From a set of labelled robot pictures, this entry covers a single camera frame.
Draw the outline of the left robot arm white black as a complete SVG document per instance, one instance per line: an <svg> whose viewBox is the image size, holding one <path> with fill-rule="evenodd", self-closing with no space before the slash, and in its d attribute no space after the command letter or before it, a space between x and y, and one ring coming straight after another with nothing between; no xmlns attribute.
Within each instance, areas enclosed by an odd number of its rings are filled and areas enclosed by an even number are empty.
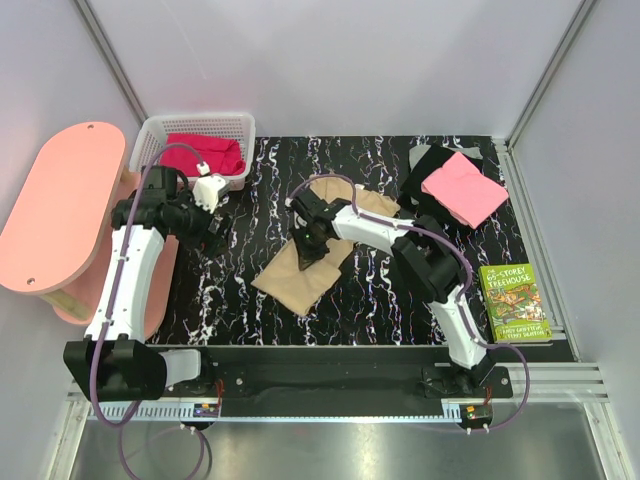
<svg viewBox="0 0 640 480"><path fill-rule="evenodd" d="M208 172L189 182L179 170L146 169L138 188L111 212L112 253L96 312L63 361L92 402L157 400L181 383L196 396L216 372L194 349L159 352L146 345L145 318L156 263L169 238L214 259L228 246L229 215L214 215L229 183Z"/></svg>

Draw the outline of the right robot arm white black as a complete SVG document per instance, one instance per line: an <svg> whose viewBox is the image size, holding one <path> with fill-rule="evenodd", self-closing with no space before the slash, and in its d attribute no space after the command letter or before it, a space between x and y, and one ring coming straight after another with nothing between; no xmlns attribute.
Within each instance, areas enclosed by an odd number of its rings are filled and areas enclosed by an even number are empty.
<svg viewBox="0 0 640 480"><path fill-rule="evenodd" d="M476 396L490 383L495 365L466 299L471 269L428 216L384 217L352 202L327 202L310 190L287 201L294 213L291 236L301 271L324 259L330 240L347 240L383 251L395 261L404 285L429 305L448 346L450 370L436 377L445 393Z"/></svg>

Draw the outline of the beige t shirt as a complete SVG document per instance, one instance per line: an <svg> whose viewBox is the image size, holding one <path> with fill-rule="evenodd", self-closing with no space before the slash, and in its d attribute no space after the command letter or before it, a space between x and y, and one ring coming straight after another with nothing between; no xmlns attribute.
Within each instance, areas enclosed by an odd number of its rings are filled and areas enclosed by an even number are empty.
<svg viewBox="0 0 640 480"><path fill-rule="evenodd" d="M360 190L356 194L359 208L386 217L394 217L400 210L391 197L364 187L356 188ZM348 182L336 177L314 180L310 190L327 202L337 198L350 200L352 196ZM352 254L354 242L330 239L328 248L329 253L323 259L301 271L296 246L293 240L289 240L251 285L278 300L294 314L305 316L341 276L340 267Z"/></svg>

